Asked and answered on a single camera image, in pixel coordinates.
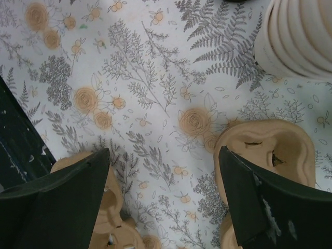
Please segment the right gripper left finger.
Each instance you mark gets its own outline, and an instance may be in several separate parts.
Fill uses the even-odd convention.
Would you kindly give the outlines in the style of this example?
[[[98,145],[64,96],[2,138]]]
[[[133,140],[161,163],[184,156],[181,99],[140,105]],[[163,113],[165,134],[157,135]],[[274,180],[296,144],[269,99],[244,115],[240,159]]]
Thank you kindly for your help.
[[[109,149],[1,192],[1,248],[88,248]]]

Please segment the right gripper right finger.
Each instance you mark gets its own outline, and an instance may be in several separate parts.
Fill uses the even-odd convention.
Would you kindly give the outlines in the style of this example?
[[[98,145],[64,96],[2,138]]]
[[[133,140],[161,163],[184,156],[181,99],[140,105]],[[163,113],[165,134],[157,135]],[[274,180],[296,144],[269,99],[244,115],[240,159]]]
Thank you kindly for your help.
[[[218,153],[242,248],[331,248],[331,193],[265,170],[227,147]]]

